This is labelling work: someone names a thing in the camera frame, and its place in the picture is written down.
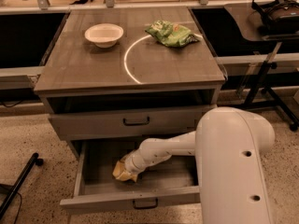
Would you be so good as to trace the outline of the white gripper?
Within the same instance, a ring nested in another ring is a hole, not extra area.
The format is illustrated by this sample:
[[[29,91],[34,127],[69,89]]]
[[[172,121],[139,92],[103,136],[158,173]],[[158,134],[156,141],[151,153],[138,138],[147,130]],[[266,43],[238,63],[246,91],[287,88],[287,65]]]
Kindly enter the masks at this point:
[[[125,170],[116,173],[116,179],[120,181],[137,181],[137,175],[144,172],[147,165],[139,151],[132,151],[124,159]]]

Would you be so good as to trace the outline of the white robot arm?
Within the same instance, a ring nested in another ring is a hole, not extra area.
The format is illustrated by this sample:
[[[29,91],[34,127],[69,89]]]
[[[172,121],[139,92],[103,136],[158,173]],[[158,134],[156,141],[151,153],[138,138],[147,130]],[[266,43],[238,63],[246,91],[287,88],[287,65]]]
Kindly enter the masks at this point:
[[[146,168],[174,155],[193,155],[204,224],[274,224],[260,159],[274,143],[267,119],[217,107],[205,113],[194,132],[144,140],[117,161],[113,175],[136,181]]]

